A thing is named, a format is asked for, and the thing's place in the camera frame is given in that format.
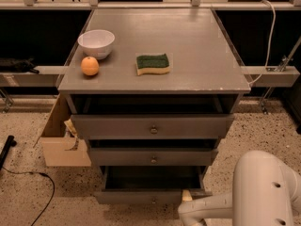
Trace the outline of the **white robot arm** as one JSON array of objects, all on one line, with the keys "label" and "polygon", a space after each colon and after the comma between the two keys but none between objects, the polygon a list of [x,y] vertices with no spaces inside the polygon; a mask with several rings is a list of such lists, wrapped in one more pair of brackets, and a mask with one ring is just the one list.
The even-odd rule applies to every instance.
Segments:
[{"label": "white robot arm", "polygon": [[207,218],[230,218],[232,226],[294,226],[301,214],[301,175],[274,155],[250,151],[238,160],[229,193],[193,200],[182,195],[183,226],[207,226]]}]

